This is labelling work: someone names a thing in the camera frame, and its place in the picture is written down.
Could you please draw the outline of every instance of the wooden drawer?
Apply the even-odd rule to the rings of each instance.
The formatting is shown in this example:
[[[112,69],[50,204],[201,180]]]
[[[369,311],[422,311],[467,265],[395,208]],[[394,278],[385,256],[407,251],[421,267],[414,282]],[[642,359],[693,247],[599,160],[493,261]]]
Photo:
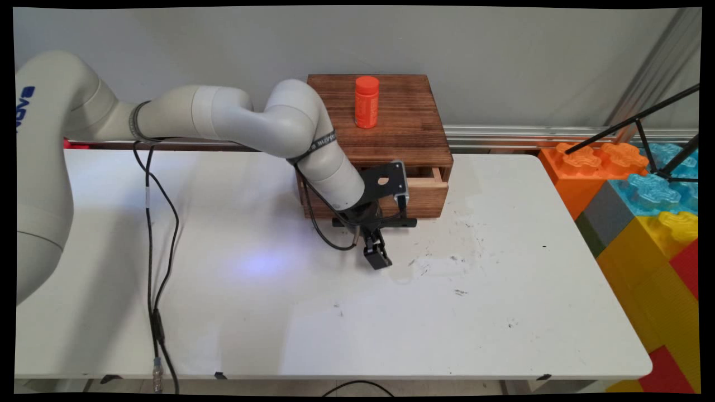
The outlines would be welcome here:
[[[356,169],[402,160],[408,178],[408,217],[440,217],[453,159],[430,81],[425,75],[377,74],[380,81],[378,124],[355,126],[355,79],[360,75],[311,74],[308,84],[325,103],[337,142]],[[310,217],[300,184],[305,217]],[[312,194],[315,216],[330,218],[330,208]],[[395,200],[380,200],[385,216],[398,211]]]

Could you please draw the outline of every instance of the red building block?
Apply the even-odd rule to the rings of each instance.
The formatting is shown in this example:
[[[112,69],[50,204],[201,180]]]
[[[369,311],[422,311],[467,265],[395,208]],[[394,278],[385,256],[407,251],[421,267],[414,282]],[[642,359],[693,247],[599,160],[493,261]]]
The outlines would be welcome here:
[[[665,346],[650,352],[653,371],[638,380],[644,392],[695,393]]]
[[[688,247],[673,257],[671,267],[678,273],[693,296],[698,299],[698,239],[695,239]]]

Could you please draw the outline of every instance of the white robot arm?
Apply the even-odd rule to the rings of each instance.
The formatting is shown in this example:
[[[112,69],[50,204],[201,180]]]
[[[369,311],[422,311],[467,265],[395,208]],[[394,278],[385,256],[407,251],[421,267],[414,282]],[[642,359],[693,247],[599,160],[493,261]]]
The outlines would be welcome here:
[[[280,82],[263,113],[240,89],[189,85],[138,110],[119,102],[79,57],[47,52],[15,75],[17,137],[17,303],[54,271],[72,223],[63,137],[81,141],[191,137],[229,140],[281,158],[303,155],[333,131],[325,105],[306,83]],[[337,142],[298,162],[337,211],[363,197],[365,183]]]

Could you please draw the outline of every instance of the black pole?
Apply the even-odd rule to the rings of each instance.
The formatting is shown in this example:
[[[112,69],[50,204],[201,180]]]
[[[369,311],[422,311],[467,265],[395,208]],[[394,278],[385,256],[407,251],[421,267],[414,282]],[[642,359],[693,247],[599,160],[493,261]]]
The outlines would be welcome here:
[[[632,116],[632,117],[629,117],[628,119],[625,119],[624,121],[622,121],[622,122],[616,124],[615,126],[611,126],[611,127],[607,128],[607,129],[605,129],[604,131],[602,131],[602,132],[600,132],[600,133],[594,135],[593,137],[591,137],[591,138],[589,138],[589,139],[583,141],[582,143],[576,144],[576,145],[572,146],[571,148],[569,148],[569,149],[566,150],[566,154],[568,155],[568,154],[570,154],[570,153],[572,153],[572,152],[576,152],[576,151],[578,151],[579,149],[585,147],[586,145],[591,145],[591,144],[593,144],[594,142],[600,140],[601,138],[603,138],[603,137],[605,137],[605,136],[607,136],[607,135],[609,135],[609,134],[613,134],[614,132],[616,132],[616,131],[618,131],[618,130],[624,128],[625,126],[627,126],[627,125],[629,125],[629,124],[632,124],[632,123],[635,122],[636,120],[643,119],[645,116],[648,116],[648,115],[651,114],[651,113],[657,112],[657,111],[659,111],[660,109],[663,109],[664,107],[666,107],[666,106],[668,106],[668,105],[670,105],[670,104],[673,104],[673,103],[679,101],[680,99],[683,99],[684,97],[687,97],[688,95],[691,95],[691,94],[694,94],[695,92],[698,92],[699,90],[700,90],[700,83],[697,83],[697,84],[693,85],[692,87],[690,87],[690,88],[684,90],[683,92],[680,92],[680,93],[678,93],[678,94],[675,94],[675,95],[673,95],[672,97],[669,97],[668,99],[666,99],[666,100],[664,100],[664,101],[662,101],[662,102],[660,102],[660,103],[658,103],[658,104],[656,104],[656,105],[654,105],[654,106],[651,106],[651,107],[649,107],[648,109],[645,109],[644,111],[642,111],[642,112],[640,112],[640,113],[638,113],[638,114],[636,114],[636,115],[634,115],[634,116]]]
[[[651,164],[651,173],[655,170],[658,170],[658,167],[656,166],[656,161],[653,159],[653,154],[651,154],[651,148],[648,146],[648,140],[646,139],[646,132],[643,131],[643,125],[641,124],[641,120],[637,119],[636,120],[636,127],[638,127],[638,135],[641,136],[641,142],[643,142],[643,148],[646,150],[646,156],[648,157],[648,162]]]
[[[698,132],[698,134],[695,134],[695,137],[692,137],[690,139],[690,141],[688,141],[688,143],[685,144],[685,147],[683,147],[683,149],[681,149],[681,151],[678,152],[678,154],[676,156],[674,156],[673,159],[671,159],[671,161],[668,162],[668,164],[663,169],[660,170],[660,173],[663,173],[664,175],[669,176],[671,174],[671,172],[673,172],[673,169],[678,167],[678,165],[680,165],[687,157],[689,157],[690,154],[692,154],[695,151],[695,149],[698,149],[698,137],[699,136],[700,136],[699,132]]]

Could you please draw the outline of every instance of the table surface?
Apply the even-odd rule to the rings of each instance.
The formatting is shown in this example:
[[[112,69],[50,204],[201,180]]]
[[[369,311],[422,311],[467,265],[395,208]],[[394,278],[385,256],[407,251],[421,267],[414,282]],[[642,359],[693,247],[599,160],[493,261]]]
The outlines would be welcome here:
[[[144,175],[129,151],[65,155],[74,223],[55,273],[16,309],[15,376],[150,378]],[[383,230],[394,266],[374,271],[361,247],[338,252],[316,235],[284,161],[155,152],[182,221],[160,305],[179,377],[646,375],[651,361],[540,162],[454,160],[442,217]],[[156,280],[174,220],[156,187],[151,206]]]

